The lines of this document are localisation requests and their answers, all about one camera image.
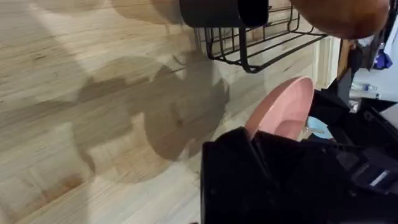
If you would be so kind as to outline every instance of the light wood surface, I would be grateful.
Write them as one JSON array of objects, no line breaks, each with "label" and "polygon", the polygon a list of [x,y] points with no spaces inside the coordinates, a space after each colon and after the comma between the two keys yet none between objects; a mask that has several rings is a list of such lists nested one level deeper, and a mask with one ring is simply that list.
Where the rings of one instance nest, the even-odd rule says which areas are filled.
[{"label": "light wood surface", "polygon": [[314,75],[315,54],[247,75],[208,60],[178,10],[0,0],[0,223],[200,221],[201,144]]}]

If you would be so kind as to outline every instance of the metal wire basket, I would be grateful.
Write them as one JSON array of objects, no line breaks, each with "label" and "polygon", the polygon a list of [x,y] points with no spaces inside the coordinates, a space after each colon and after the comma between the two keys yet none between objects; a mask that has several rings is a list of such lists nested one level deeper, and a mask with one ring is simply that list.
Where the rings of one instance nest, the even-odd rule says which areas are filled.
[{"label": "metal wire basket", "polygon": [[[248,73],[258,73],[280,59],[327,37],[313,26],[307,26],[303,30],[303,20],[300,20],[300,14],[293,6],[279,9],[270,6],[268,10],[270,18],[273,15],[278,18],[278,13],[284,13],[286,17],[258,28],[205,28],[207,56],[212,60],[242,66]],[[289,45],[289,42],[293,45],[291,48],[271,52],[278,46]],[[267,55],[265,63],[263,58],[255,59],[261,55]]]}]

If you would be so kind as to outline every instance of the brown object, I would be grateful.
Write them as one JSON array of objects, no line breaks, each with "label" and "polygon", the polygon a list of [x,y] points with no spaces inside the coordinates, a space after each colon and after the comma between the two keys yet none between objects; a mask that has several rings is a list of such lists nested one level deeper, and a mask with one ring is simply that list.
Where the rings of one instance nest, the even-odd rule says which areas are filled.
[{"label": "brown object", "polygon": [[355,48],[355,43],[353,40],[343,40],[340,47],[340,58],[338,61],[337,79],[340,79],[347,72],[348,56],[352,48]]},{"label": "brown object", "polygon": [[342,39],[379,32],[387,21],[389,0],[291,0],[314,27]]}]

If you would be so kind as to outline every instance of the black object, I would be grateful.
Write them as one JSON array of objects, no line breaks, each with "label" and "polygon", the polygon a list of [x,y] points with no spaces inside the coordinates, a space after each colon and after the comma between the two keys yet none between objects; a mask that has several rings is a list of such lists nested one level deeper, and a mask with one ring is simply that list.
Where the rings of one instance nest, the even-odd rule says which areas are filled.
[{"label": "black object", "polygon": [[366,103],[356,114],[351,114],[337,95],[327,90],[315,91],[309,115],[327,124],[339,143],[381,147],[398,159],[398,130]]},{"label": "black object", "polygon": [[268,21],[268,0],[180,0],[189,26],[259,27]]},{"label": "black object", "polygon": [[203,146],[202,223],[398,219],[397,161],[375,148],[296,142],[244,128]]},{"label": "black object", "polygon": [[[302,31],[300,28],[300,14],[293,8],[293,6],[284,7],[280,9],[261,8],[262,14],[273,14],[279,12],[290,12],[290,16],[280,21],[268,22],[260,28],[240,27],[234,28],[205,28],[205,42],[207,55],[212,60],[219,60],[231,65],[242,66],[248,73],[258,73],[280,59],[310,45],[318,40],[327,37],[326,34],[315,32],[314,27],[310,30]],[[273,35],[268,33],[275,26],[285,26],[285,30]],[[247,36],[257,36],[255,40],[248,40]],[[263,53],[270,52],[271,49],[286,44],[293,40],[302,40],[302,44],[295,44],[291,49],[282,51],[281,54],[272,57],[265,63],[250,62],[249,60],[256,60],[256,56]]]}]

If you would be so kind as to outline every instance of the black cup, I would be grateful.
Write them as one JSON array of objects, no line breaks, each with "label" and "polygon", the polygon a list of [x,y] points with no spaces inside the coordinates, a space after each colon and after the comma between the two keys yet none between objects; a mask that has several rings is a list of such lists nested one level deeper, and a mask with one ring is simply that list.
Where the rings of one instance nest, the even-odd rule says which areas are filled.
[{"label": "black cup", "polygon": [[259,27],[268,21],[268,0],[180,0],[190,27]]}]

